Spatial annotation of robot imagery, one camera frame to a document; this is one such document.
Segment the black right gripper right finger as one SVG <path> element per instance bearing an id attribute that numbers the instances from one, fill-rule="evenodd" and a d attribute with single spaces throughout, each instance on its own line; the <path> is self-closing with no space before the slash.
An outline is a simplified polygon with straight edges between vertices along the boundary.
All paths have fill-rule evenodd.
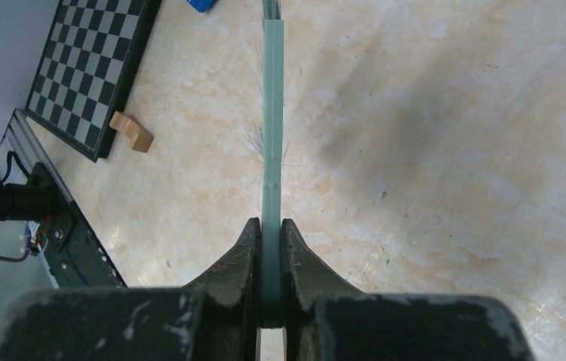
<path id="1" fill-rule="evenodd" d="M 518 318 L 501 301 L 459 294 L 365 293 L 283 221 L 288 360 L 531 360 Z"/>

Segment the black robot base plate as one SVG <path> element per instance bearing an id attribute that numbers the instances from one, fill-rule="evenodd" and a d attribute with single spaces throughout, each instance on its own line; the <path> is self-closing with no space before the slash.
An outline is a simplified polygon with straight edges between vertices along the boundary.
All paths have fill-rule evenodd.
<path id="1" fill-rule="evenodd" d="M 64 287 L 125 287 L 111 260 L 77 202 L 56 170 L 35 163 L 28 184 L 52 192 L 51 220 L 44 228 L 42 252 L 51 277 Z"/>

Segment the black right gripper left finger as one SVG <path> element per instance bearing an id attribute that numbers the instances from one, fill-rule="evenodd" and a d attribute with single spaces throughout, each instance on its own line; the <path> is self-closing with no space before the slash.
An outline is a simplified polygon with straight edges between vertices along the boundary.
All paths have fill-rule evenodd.
<path id="1" fill-rule="evenodd" d="M 182 287 L 36 290 L 0 318 L 0 360 L 256 360 L 260 221 Z"/>

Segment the green hand brush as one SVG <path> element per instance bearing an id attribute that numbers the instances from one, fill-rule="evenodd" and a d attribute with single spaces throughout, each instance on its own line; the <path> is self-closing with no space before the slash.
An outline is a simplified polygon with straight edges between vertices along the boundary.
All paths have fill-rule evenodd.
<path id="1" fill-rule="evenodd" d="M 283 322 L 281 164 L 285 78 L 284 21 L 279 1 L 263 1 L 263 199 L 261 212 L 260 326 Z"/>

